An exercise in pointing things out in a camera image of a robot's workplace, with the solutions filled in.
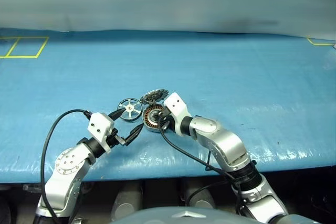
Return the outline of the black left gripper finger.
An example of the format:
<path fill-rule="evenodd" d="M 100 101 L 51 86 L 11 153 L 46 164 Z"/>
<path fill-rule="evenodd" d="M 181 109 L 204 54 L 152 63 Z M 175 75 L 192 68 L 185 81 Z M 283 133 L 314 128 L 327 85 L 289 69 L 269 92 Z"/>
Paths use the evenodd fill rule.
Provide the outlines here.
<path fill-rule="evenodd" d="M 124 108 L 121 108 L 121 109 L 117 109 L 113 112 L 111 112 L 108 117 L 112 120 L 116 120 L 118 119 L 122 114 L 124 113 Z"/>
<path fill-rule="evenodd" d="M 134 141 L 140 134 L 140 132 L 143 129 L 143 124 L 137 125 L 129 134 L 128 137 L 126 137 L 125 140 L 125 145 L 129 145 L 132 141 Z"/>

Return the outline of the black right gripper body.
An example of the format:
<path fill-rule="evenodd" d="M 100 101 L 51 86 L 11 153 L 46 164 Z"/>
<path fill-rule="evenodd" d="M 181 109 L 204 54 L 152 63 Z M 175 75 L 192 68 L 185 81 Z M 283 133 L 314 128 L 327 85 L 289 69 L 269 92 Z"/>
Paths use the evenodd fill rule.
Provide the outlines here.
<path fill-rule="evenodd" d="M 167 108 L 163 108 L 161 111 L 164 113 L 164 118 L 158 118 L 157 124 L 168 123 L 168 129 L 171 130 L 173 126 L 173 118 L 171 116 L 171 111 Z"/>

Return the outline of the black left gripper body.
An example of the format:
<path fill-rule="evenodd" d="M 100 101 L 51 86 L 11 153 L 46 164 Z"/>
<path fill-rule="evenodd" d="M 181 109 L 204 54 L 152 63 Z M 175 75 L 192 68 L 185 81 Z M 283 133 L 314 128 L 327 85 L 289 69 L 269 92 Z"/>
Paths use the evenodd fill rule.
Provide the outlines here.
<path fill-rule="evenodd" d="M 110 148 L 114 148 L 116 145 L 128 146 L 129 143 L 126 138 L 118 135 L 118 130 L 114 128 L 111 134 L 107 137 L 106 143 Z"/>

